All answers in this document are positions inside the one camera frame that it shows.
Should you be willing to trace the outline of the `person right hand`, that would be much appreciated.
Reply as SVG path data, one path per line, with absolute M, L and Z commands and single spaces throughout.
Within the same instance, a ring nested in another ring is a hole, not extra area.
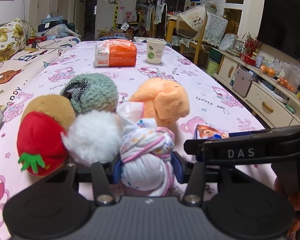
M 300 211 L 300 191 L 298 191 L 290 196 L 287 196 L 285 189 L 284 189 L 281 181 L 278 178 L 275 179 L 274 190 L 276 192 L 278 192 L 279 194 L 281 194 L 282 196 L 288 198 L 288 200 L 293 205 L 295 211 Z M 292 226 L 290 227 L 290 229 L 287 233 L 288 239 L 295 239 L 296 233 L 299 230 L 300 230 L 300 217 L 296 216 L 294 218 L 294 222 L 293 222 Z

